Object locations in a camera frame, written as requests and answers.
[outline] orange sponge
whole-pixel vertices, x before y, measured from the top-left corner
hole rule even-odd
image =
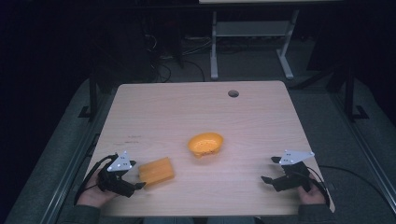
[[[139,166],[140,181],[146,182],[145,187],[161,183],[175,177],[169,158],[152,161]]]

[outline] yellow bowl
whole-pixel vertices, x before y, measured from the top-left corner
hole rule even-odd
[[[218,133],[200,133],[189,142],[189,149],[196,158],[207,154],[218,153],[223,142],[223,137]]]

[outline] black sleeve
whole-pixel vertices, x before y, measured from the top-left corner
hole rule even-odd
[[[326,204],[300,205],[298,224],[336,224],[334,214]]]
[[[62,224],[96,224],[99,222],[100,209],[87,205],[76,205]]]

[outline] human hand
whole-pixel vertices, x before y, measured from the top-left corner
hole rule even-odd
[[[96,186],[96,181],[98,179],[98,174],[101,169],[98,169],[93,173],[92,177],[85,186],[84,190],[78,198],[77,204],[89,205],[97,208],[101,208],[105,203],[108,203],[119,194],[114,193],[109,190],[101,191],[99,187]]]
[[[309,178],[315,179],[315,177],[310,174]],[[319,203],[326,203],[326,200],[323,194],[320,192],[317,186],[310,183],[311,190],[306,192],[302,186],[297,188],[298,194],[300,196],[301,204],[319,204]]]

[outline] white metal frame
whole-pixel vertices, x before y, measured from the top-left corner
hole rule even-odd
[[[285,36],[285,43],[276,50],[287,79],[293,79],[286,52],[288,51],[299,10],[296,9],[289,21],[217,21],[217,12],[213,12],[212,50],[210,52],[210,71],[212,80],[219,78],[216,53],[217,36]]]

